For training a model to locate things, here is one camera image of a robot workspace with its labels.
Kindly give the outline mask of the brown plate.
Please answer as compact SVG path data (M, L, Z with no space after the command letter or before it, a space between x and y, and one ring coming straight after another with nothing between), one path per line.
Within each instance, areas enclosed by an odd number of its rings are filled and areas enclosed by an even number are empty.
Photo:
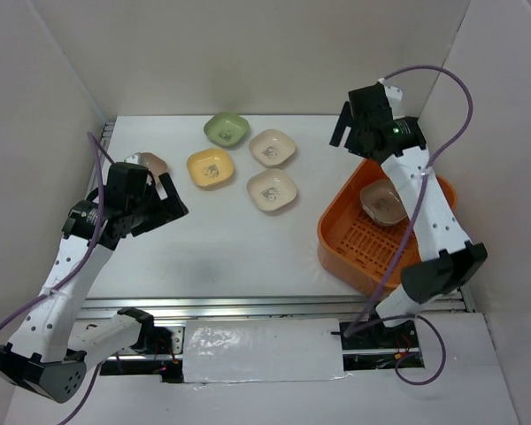
M167 163L151 152L138 152L136 157L137 163L147 167L155 178L168 171Z
M395 226L407 217L392 182L380 179L365 186L359 195L364 212L378 225Z

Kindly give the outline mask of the yellow square plate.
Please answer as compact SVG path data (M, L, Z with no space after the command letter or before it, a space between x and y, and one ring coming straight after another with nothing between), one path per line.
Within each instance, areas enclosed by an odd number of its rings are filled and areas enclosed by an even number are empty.
M187 160L189 176L196 186L210 189L227 182L235 172L234 162L221 148L192 154Z

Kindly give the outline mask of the cream plate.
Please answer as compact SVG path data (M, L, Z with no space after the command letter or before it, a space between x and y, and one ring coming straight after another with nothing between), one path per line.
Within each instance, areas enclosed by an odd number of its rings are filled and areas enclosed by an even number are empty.
M277 168L252 176L246 190L254 205L264 213L277 212L297 197L296 184L286 172Z
M278 129L267 129L249 142L252 157L265 167L284 164L296 153L295 141Z

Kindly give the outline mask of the orange plastic bin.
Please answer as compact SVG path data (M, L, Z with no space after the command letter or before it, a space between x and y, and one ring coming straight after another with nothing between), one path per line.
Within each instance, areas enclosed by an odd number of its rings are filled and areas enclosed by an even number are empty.
M386 175L372 160L363 161L322 214L317 226L318 258L333 276L370 296L391 264L408 221L383 227L364 211L362 189Z

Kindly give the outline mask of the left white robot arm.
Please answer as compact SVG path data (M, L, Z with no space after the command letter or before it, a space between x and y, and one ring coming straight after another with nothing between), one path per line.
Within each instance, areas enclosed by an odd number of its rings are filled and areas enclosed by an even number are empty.
M105 184L68 213L58 255L38 303L6 344L0 345L0 375L8 382L59 404L80 388L85 374L114 353L169 352L173 333L151 314L119 309L107 322L74 336L74 323L89 290L119 241L177 220L189 212L171 176L153 176L145 166L117 162Z

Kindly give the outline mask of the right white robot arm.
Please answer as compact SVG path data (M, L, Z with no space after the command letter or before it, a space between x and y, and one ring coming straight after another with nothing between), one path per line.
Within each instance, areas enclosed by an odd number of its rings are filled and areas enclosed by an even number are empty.
M390 179L409 218L407 236L417 240L420 261L400 272L400 283L374 308L367 328L370 341L388 346L398 326L438 297L464 286L488 257L473 243L452 211L432 167L417 118L396 119L389 88L377 82L352 90L331 145L375 161Z

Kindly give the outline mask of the green plate at back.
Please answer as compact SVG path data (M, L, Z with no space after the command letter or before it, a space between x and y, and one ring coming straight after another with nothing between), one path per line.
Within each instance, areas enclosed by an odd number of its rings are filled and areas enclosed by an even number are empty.
M234 148L250 130L249 122L232 112L220 112L204 124L207 138L222 148Z

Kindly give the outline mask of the white foil cover panel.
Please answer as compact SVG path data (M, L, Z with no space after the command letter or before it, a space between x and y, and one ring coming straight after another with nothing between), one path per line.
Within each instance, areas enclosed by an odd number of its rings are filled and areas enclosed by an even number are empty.
M187 383L316 382L345 376L336 319L190 321Z

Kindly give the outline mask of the aluminium frame rail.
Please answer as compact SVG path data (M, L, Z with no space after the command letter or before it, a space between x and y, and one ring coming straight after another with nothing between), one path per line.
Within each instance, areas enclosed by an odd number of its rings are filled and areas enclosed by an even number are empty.
M360 159L329 145L333 116L253 115L250 131L274 128L291 136L296 155L286 172L296 199L260 211L246 184L262 171L247 146L230 151L231 179L200 189L188 157L208 149L203 116L121 116L101 141L113 159L152 152L170 167L189 209L186 217L118 246L88 294L80 317L99 321L123 307L159 319L358 313L365 298L319 263L317 224Z

